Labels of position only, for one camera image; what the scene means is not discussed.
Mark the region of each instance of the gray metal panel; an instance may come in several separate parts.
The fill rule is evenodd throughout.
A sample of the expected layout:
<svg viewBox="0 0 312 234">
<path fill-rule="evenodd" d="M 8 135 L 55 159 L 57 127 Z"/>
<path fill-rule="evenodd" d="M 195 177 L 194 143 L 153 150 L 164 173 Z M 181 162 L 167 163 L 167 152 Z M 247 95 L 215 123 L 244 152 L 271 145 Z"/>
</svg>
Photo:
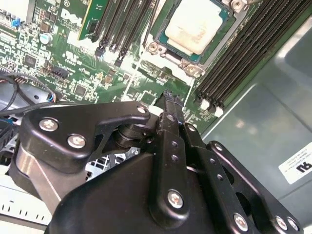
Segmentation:
<svg viewBox="0 0 312 234">
<path fill-rule="evenodd" d="M 21 84 L 19 85 L 19 87 L 34 103 L 41 103 L 47 101 L 49 95 L 47 91 L 39 89 L 29 84 Z M 0 110 L 7 105 L 13 94 L 13 91 L 14 89 L 12 84 L 7 82 L 0 83 Z M 27 106 L 27 103 L 23 99 L 21 99 L 19 95 L 17 95 L 15 101 L 13 102 L 9 110 L 25 106 Z"/>
<path fill-rule="evenodd" d="M 312 142 L 312 17 L 203 134 L 218 140 L 299 219 L 312 224 L 312 173 L 290 185 L 278 166 Z"/>
</svg>

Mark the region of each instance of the black metal bracket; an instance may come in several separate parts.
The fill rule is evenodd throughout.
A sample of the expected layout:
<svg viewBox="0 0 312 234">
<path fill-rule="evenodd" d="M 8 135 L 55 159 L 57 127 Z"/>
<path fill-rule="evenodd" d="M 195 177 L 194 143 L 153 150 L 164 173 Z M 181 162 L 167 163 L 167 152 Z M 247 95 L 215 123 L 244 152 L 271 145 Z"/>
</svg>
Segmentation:
<svg viewBox="0 0 312 234">
<path fill-rule="evenodd" d="M 156 148 L 149 193 L 149 209 L 165 229 L 181 226 L 189 216 L 186 156 L 179 137 L 176 97 L 164 93 L 158 104 L 164 109 L 156 125 Z"/>
<path fill-rule="evenodd" d="M 227 176 L 231 186 L 244 204 L 244 211 L 253 220 L 262 233 L 298 233 L 290 223 L 282 220 L 298 220 L 219 142 L 211 141 L 207 149 L 214 152 Z"/>
<path fill-rule="evenodd" d="M 84 170 L 97 135 L 104 135 L 101 144 L 105 145 L 118 126 L 144 124 L 149 118 L 148 110 L 135 101 L 40 109 L 24 116 L 20 141 L 24 150 L 37 159 L 64 173 L 77 173 Z M 58 128 L 41 129 L 43 119 L 55 121 Z M 74 134 L 84 139 L 82 148 L 69 145 L 68 137 Z"/>
</svg>

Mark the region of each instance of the cable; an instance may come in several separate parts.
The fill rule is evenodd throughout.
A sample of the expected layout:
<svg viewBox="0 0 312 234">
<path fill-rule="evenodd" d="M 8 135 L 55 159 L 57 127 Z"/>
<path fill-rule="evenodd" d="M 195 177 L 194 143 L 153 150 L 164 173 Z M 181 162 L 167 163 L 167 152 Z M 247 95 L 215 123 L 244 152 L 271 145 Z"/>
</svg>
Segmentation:
<svg viewBox="0 0 312 234">
<path fill-rule="evenodd" d="M 14 88 L 13 94 L 12 94 L 8 104 L 2 110 L 0 110 L 0 113 L 2 113 L 2 112 L 5 112 L 13 104 L 20 88 L 19 88 L 19 84 L 12 78 L 1 75 L 0 79 L 6 80 L 7 82 L 11 83 L 13 85 L 13 88 Z"/>
<path fill-rule="evenodd" d="M 23 92 L 22 89 L 19 88 L 18 94 L 25 102 L 27 102 L 28 105 L 35 105 L 35 103 Z"/>
<path fill-rule="evenodd" d="M 39 83 L 41 86 L 43 86 L 47 91 L 49 91 L 49 93 L 51 93 L 53 96 L 56 97 L 56 94 L 55 92 L 50 89 L 46 84 L 44 84 L 41 80 L 39 80 L 38 78 L 36 77 L 33 77 L 31 75 L 28 75 L 28 74 L 24 74 L 24 73 L 20 73 L 20 72 L 12 72 L 12 73 L 7 73 L 7 74 L 2 74 L 2 76 L 5 76 L 5 77 L 10 77 L 10 76 L 18 76 L 18 77 L 27 77 L 29 78 L 30 80 L 34 81 L 34 82 L 37 82 Z"/>
<path fill-rule="evenodd" d="M 77 104 L 75 102 L 69 102 L 69 101 L 59 101 L 58 103 L 42 102 L 42 103 L 35 104 L 33 106 L 26 106 L 26 107 L 17 108 L 17 109 L 8 110 L 8 111 L 0 111 L 0 117 L 25 113 L 27 111 L 36 110 L 36 109 L 40 109 L 42 107 L 54 106 L 54 105 L 55 106 L 57 106 L 57 105 L 76 106 L 79 104 Z"/>
</svg>

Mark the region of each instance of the motherboard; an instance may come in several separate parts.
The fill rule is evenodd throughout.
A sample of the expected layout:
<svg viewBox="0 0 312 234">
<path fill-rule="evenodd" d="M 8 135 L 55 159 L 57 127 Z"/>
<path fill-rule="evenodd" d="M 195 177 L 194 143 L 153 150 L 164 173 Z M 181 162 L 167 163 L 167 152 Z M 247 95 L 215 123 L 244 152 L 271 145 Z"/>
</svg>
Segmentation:
<svg viewBox="0 0 312 234">
<path fill-rule="evenodd" d="M 308 0 L 1 1 L 0 71 L 84 104 L 171 90 L 202 133 L 310 13 Z"/>
</svg>

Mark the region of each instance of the blue connector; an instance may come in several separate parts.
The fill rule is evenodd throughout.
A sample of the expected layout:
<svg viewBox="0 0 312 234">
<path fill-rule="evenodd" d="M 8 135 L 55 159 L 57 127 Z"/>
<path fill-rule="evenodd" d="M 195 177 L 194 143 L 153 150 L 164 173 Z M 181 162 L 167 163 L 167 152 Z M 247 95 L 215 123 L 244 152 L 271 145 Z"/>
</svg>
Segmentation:
<svg viewBox="0 0 312 234">
<path fill-rule="evenodd" d="M 19 27 L 20 26 L 20 18 L 16 18 L 15 20 L 12 20 L 11 27 Z"/>
</svg>

